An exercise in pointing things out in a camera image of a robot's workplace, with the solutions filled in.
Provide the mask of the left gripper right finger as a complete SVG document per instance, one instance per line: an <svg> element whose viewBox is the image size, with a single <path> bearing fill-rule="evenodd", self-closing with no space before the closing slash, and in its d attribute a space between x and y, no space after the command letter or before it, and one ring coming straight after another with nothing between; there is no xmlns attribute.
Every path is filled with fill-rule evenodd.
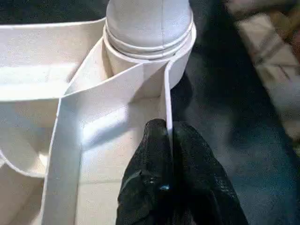
<svg viewBox="0 0 300 225"><path fill-rule="evenodd" d="M246 225L248 221L223 166L198 131L173 123L175 176L197 225Z"/></svg>

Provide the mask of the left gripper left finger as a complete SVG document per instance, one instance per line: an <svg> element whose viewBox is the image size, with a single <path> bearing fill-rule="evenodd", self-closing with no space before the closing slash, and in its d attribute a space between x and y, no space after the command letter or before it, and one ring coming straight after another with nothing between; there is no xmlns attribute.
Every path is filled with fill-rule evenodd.
<svg viewBox="0 0 300 225"><path fill-rule="evenodd" d="M173 216L173 163L163 119L146 123L118 195L116 224L168 225Z"/></svg>

